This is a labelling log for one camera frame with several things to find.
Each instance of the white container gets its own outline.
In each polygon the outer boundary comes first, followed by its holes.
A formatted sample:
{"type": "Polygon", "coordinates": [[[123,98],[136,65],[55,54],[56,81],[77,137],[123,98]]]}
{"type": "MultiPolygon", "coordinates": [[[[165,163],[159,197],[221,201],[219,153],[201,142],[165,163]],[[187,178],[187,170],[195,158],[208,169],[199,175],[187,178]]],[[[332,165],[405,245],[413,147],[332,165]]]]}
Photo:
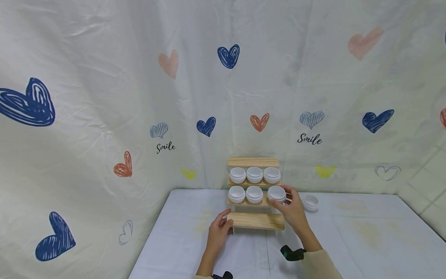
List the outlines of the white container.
{"type": "Polygon", "coordinates": [[[229,189],[227,196],[233,203],[240,204],[245,200],[246,193],[242,187],[235,185],[229,189]]]}
{"type": "Polygon", "coordinates": [[[260,168],[258,167],[250,167],[247,171],[246,174],[248,177],[252,177],[252,178],[259,178],[259,177],[263,177],[263,172],[260,168]]]}
{"type": "Polygon", "coordinates": [[[246,198],[252,204],[258,204],[263,200],[263,191],[260,187],[252,185],[246,189],[246,198]]]}
{"type": "Polygon", "coordinates": [[[246,174],[240,177],[234,177],[231,174],[229,175],[229,177],[231,178],[231,180],[236,183],[236,184],[240,184],[243,183],[243,181],[245,181],[246,179],[246,174]]]}
{"type": "Polygon", "coordinates": [[[246,174],[245,170],[241,167],[235,167],[231,170],[231,175],[235,178],[242,177],[246,174]]]}
{"type": "Polygon", "coordinates": [[[256,184],[256,183],[259,183],[260,181],[262,181],[262,179],[263,179],[263,172],[260,170],[260,176],[251,176],[249,174],[249,172],[248,172],[246,174],[246,177],[248,177],[249,182],[256,184]]]}
{"type": "Polygon", "coordinates": [[[268,199],[277,200],[278,202],[283,203],[286,199],[285,190],[280,186],[271,186],[268,189],[268,199]]]}
{"type": "Polygon", "coordinates": [[[280,170],[275,167],[267,167],[264,171],[264,176],[269,178],[276,178],[280,176],[280,170]]]}
{"type": "Polygon", "coordinates": [[[277,182],[280,181],[280,175],[278,177],[270,177],[267,175],[264,175],[263,178],[265,178],[266,182],[268,182],[269,184],[276,184],[277,182]]]}
{"type": "Polygon", "coordinates": [[[306,195],[302,199],[304,208],[308,211],[316,211],[319,208],[319,200],[313,195],[306,195]]]}

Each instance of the black object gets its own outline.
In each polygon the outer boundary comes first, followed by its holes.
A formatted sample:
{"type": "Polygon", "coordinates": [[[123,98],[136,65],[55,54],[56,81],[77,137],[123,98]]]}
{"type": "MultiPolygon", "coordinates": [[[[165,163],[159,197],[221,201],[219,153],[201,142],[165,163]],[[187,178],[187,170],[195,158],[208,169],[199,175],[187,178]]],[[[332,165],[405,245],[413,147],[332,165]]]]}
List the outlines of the black object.
{"type": "Polygon", "coordinates": [[[232,277],[232,274],[229,271],[226,271],[223,274],[223,277],[220,277],[218,275],[213,274],[212,278],[214,278],[214,279],[232,279],[233,277],[232,277]]]}
{"type": "Polygon", "coordinates": [[[280,252],[285,257],[287,261],[295,262],[304,259],[305,249],[297,249],[296,251],[292,251],[288,245],[285,245],[280,249],[280,252]]]}

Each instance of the pink heart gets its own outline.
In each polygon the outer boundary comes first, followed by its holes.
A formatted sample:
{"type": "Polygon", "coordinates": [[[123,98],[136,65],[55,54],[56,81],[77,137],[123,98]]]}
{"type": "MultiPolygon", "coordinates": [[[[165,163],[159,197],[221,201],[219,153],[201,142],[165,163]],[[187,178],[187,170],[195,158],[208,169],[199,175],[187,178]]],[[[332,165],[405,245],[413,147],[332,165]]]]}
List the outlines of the pink heart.
{"type": "Polygon", "coordinates": [[[164,53],[161,53],[158,57],[158,62],[163,71],[171,78],[176,79],[178,70],[178,51],[173,50],[170,54],[170,58],[164,53]]]}
{"type": "Polygon", "coordinates": [[[384,30],[377,27],[370,31],[365,38],[361,34],[353,35],[348,41],[348,51],[361,60],[377,44],[383,33],[384,30]]]}

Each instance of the table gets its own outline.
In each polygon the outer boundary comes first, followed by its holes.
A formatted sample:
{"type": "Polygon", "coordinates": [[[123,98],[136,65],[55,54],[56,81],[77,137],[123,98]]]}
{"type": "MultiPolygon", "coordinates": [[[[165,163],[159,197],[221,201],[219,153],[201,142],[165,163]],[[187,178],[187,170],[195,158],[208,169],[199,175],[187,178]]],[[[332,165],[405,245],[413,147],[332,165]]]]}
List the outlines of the table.
{"type": "MultiPolygon", "coordinates": [[[[228,208],[227,190],[171,191],[129,279],[190,279],[206,247],[209,224],[228,208]]],[[[446,243],[399,197],[301,193],[316,196],[308,222],[344,279],[420,279],[446,276],[446,243]]],[[[258,208],[259,212],[269,210],[258,208]]],[[[284,231],[237,229],[228,236],[214,273],[235,279],[305,278],[299,262],[288,262],[283,245],[300,240],[284,231]]]]}

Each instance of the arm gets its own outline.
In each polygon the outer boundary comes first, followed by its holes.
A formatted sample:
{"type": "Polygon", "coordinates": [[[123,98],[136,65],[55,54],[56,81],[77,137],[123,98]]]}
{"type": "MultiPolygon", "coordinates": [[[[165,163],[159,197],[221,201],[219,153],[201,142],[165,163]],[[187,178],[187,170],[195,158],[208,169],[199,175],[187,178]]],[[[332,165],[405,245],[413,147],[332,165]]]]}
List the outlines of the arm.
{"type": "Polygon", "coordinates": [[[300,238],[304,249],[302,266],[309,279],[342,279],[328,253],[322,248],[319,240],[314,235],[305,216],[301,198],[295,188],[289,185],[281,185],[287,192],[285,204],[272,201],[273,206],[279,210],[285,220],[291,225],[293,231],[300,238]]]}
{"type": "Polygon", "coordinates": [[[197,270],[197,276],[194,279],[199,278],[211,278],[212,270],[214,269],[215,261],[217,260],[222,248],[226,244],[226,238],[228,234],[232,233],[232,219],[223,219],[223,216],[231,212],[230,209],[226,209],[220,213],[217,218],[211,223],[209,227],[209,234],[207,236],[207,245],[201,258],[200,266],[197,270]]]}

